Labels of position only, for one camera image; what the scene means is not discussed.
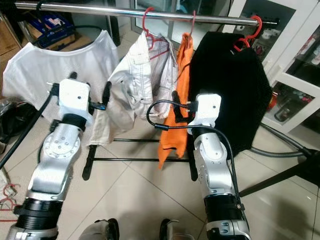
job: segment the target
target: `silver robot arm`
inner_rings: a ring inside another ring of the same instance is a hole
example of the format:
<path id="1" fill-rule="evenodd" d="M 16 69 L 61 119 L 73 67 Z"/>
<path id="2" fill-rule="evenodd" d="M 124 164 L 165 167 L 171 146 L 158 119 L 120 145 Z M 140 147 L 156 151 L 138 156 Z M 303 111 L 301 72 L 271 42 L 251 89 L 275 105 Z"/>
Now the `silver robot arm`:
<path id="1" fill-rule="evenodd" d="M 33 172 L 23 205 L 14 209 L 19 217 L 6 240 L 57 238 L 57 222 L 78 158 L 79 134 L 92 122 L 89 92 L 88 84 L 73 79 L 59 83 L 62 121 L 43 142 L 40 163 Z"/>
<path id="2" fill-rule="evenodd" d="M 197 112 L 189 126 L 214 127 L 221 97 L 200 94 L 196 100 Z M 244 207 L 234 188 L 226 147 L 214 132 L 188 128 L 188 133 L 194 138 L 195 165 L 208 219 L 206 231 L 209 240 L 251 240 Z"/>

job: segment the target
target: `tiled floor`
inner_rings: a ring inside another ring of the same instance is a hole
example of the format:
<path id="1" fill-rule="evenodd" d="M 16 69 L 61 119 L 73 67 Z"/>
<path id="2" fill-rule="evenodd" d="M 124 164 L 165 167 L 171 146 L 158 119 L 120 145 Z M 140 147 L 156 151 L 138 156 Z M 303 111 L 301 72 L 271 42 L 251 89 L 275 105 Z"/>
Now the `tiled floor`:
<path id="1" fill-rule="evenodd" d="M 137 37 L 124 36 L 119 54 L 124 56 Z M 17 188 L 21 204 L 36 166 L 37 149 L 46 136 L 49 123 L 40 119 L 17 152 L 6 164 L 6 170 Z M 123 138 L 158 138 L 146 121 L 137 120 Z M 264 129 L 259 129 L 254 146 L 269 151 L 290 151 L 284 143 Z M 198 182 L 190 178 L 187 163 L 166 163 L 158 170 L 155 162 L 95 162 L 91 177 L 81 177 L 88 149 L 81 148 L 74 165 L 74 175 L 58 222 L 59 240 L 76 240 L 97 219 L 116 218 L 121 240 L 156 240 L 164 218 L 180 220 L 197 240 L 205 240 L 206 214 Z M 97 157 L 156 158 L 156 143 L 114 142 L 98 147 Z M 298 163 L 297 158 L 266 158 L 249 151 L 236 159 L 240 190 L 275 175 Z M 320 240 L 320 195 L 317 186 L 293 177 L 244 197 L 246 215 L 253 240 Z M 14 218 L 12 214 L 0 218 Z M 10 223 L 0 224 L 4 240 Z"/>

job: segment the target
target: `clothing rack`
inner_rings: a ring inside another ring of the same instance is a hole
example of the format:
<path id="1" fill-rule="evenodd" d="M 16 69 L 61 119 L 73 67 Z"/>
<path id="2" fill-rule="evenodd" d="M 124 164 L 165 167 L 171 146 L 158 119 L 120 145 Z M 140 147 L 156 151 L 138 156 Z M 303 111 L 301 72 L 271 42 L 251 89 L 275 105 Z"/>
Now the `clothing rack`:
<path id="1" fill-rule="evenodd" d="M 36 1 L 19 1 L 15 3 L 15 7 L 21 10 L 36 10 L 38 2 Z M 144 10 L 140 9 L 127 9 L 127 8 L 115 8 L 108 6 L 87 5 L 87 4 L 71 4 L 61 2 L 47 2 L 41 5 L 42 11 L 55 11 L 66 13 L 79 13 L 90 15 L 103 15 L 103 16 L 122 16 L 132 18 L 142 18 L 145 14 Z M 161 12 L 150 11 L 146 14 L 148 19 L 169 20 L 169 21 L 184 21 L 191 22 L 193 19 L 197 23 L 209 23 L 209 24 L 224 24 L 224 25 L 241 25 L 241 26 L 254 26 L 259 25 L 258 21 L 252 18 L 245 17 L 230 17 L 230 16 L 203 16 L 196 15 L 195 18 L 192 14 L 175 13 L 175 12 Z M 275 28 L 278 24 L 276 21 L 262 20 L 264 26 Z M 22 30 L 24 30 L 24 24 L 19 24 Z M 115 142 L 138 142 L 138 143 L 158 143 L 156 139 L 124 139 L 116 138 Z M 193 149 L 193 144 L 188 140 L 189 148 Z M 189 159 L 172 159 L 169 158 L 166 162 L 187 162 L 190 165 L 190 172 L 192 180 L 197 179 L 197 169 L 195 167 L 195 159 L 192 149 L 187 148 Z M 98 158 L 95 157 L 97 145 L 89 146 L 89 153 L 86 159 L 86 164 L 82 172 L 82 178 L 88 180 L 90 178 L 91 170 L 94 161 L 148 161 L 158 162 L 158 158 Z"/>

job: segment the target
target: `orange shirt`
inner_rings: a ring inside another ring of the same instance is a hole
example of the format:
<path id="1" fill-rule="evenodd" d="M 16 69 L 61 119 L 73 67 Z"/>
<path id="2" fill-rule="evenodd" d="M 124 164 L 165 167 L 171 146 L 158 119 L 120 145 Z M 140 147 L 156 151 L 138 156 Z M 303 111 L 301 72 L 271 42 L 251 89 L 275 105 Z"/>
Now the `orange shirt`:
<path id="1" fill-rule="evenodd" d="M 188 32 L 182 35 L 181 45 L 177 55 L 178 64 L 178 80 L 176 91 L 179 95 L 181 104 L 186 104 L 188 101 L 189 92 L 189 70 L 190 61 L 193 54 L 193 40 Z M 188 117 L 188 113 L 185 108 L 180 108 L 181 114 L 184 118 Z M 164 123 L 168 126 L 186 126 L 186 122 L 176 123 L 173 106 L 170 106 L 170 112 Z M 169 129 L 168 131 L 162 131 L 160 137 L 160 144 L 158 147 L 159 157 L 159 169 L 164 165 L 168 155 L 175 149 L 175 152 L 179 158 L 184 156 L 187 146 L 187 129 Z"/>

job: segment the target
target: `white t-shirt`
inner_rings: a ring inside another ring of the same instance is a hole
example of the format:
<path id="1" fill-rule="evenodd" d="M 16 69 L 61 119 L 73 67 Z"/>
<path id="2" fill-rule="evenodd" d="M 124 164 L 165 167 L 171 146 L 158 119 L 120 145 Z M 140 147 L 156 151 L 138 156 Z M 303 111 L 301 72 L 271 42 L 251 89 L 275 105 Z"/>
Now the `white t-shirt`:
<path id="1" fill-rule="evenodd" d="M 118 63 L 117 47 L 106 30 L 90 45 L 69 52 L 40 49 L 28 43 L 8 61 L 2 95 L 23 99 L 38 110 L 49 95 L 51 85 L 47 83 L 59 83 L 76 72 L 78 81 L 90 84 L 91 101 L 101 102 L 105 84 Z M 42 115 L 50 122 L 61 119 L 56 97 Z M 84 144 L 89 143 L 91 132 L 87 127 Z"/>

